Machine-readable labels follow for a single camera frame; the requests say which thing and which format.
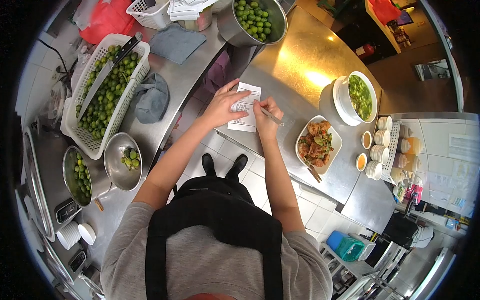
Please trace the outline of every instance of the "fire extinguisher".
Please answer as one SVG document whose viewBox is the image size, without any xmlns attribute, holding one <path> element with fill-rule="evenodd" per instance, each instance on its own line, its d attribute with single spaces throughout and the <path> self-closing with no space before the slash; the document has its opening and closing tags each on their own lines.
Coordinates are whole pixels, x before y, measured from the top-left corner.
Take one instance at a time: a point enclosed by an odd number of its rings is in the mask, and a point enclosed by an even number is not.
<svg viewBox="0 0 480 300">
<path fill-rule="evenodd" d="M 357 54 L 357 56 L 359 57 L 359 59 L 363 59 L 365 57 L 368 57 L 370 55 L 372 55 L 373 53 L 375 53 L 375 44 L 374 46 L 370 45 L 369 43 L 363 45 L 362 47 L 359 47 L 355 50 L 355 53 Z"/>
</svg>

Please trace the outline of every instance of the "black shoe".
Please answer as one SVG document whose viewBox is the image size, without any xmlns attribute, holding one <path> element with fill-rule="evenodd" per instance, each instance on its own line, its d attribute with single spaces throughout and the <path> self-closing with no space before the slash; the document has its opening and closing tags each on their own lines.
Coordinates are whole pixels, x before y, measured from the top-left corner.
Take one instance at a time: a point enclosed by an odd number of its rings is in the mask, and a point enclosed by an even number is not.
<svg viewBox="0 0 480 300">
<path fill-rule="evenodd" d="M 235 159 L 235 162 L 233 163 L 232 168 L 228 171 L 228 173 L 225 175 L 226 179 L 239 179 L 239 174 L 240 172 L 245 168 L 248 162 L 248 157 L 245 154 L 240 154 L 237 159 Z"/>
<path fill-rule="evenodd" d="M 205 153 L 202 155 L 202 167 L 204 167 L 204 171 L 207 176 L 216 176 L 213 158 L 210 154 Z"/>
</svg>

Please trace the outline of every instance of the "red plastic bag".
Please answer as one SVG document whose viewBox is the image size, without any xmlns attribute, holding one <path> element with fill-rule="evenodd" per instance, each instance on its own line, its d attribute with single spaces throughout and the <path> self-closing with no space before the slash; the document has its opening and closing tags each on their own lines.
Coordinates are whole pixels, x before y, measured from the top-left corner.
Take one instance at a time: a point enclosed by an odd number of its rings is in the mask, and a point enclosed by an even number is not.
<svg viewBox="0 0 480 300">
<path fill-rule="evenodd" d="M 111 33 L 127 34 L 135 22 L 132 15 L 127 14 L 130 0 L 101 0 L 92 11 L 90 25 L 80 30 L 80 36 L 90 44 L 98 44 Z"/>
<path fill-rule="evenodd" d="M 373 3 L 373 12 L 383 25 L 386 25 L 391 20 L 395 20 L 402 14 L 390 0 L 374 0 L 370 1 L 370 3 Z"/>
</svg>

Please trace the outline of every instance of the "receipt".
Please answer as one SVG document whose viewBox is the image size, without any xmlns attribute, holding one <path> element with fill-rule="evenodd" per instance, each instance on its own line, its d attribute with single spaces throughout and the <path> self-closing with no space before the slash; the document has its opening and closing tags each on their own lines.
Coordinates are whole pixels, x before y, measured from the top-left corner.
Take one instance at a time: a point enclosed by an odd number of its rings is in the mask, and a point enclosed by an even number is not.
<svg viewBox="0 0 480 300">
<path fill-rule="evenodd" d="M 248 112 L 247 117 L 243 117 L 240 119 L 232 120 L 228 122 L 227 128 L 232 130 L 240 130 L 240 131 L 247 131 L 247 132 L 255 132 L 257 129 L 256 122 L 255 122 L 255 115 L 253 113 L 253 100 L 257 99 L 260 101 L 260 94 L 262 92 L 262 88 L 250 84 L 244 84 L 242 82 L 239 83 L 239 87 L 237 92 L 243 91 L 251 91 L 252 93 L 247 97 L 244 97 L 232 105 L 232 111 L 246 111 Z"/>
</svg>

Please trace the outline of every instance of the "blue cloth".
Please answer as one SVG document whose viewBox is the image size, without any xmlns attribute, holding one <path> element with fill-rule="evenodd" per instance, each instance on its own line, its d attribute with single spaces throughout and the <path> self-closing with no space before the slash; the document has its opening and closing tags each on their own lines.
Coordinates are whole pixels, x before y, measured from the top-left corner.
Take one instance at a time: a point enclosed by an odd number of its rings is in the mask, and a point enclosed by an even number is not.
<svg viewBox="0 0 480 300">
<path fill-rule="evenodd" d="M 157 73 L 148 75 L 133 92 L 135 101 L 135 116 L 140 123 L 158 122 L 165 115 L 170 93 L 165 79 Z"/>
<path fill-rule="evenodd" d="M 150 52 L 181 65 L 206 40 L 203 34 L 173 23 L 157 31 L 148 44 Z"/>
</svg>

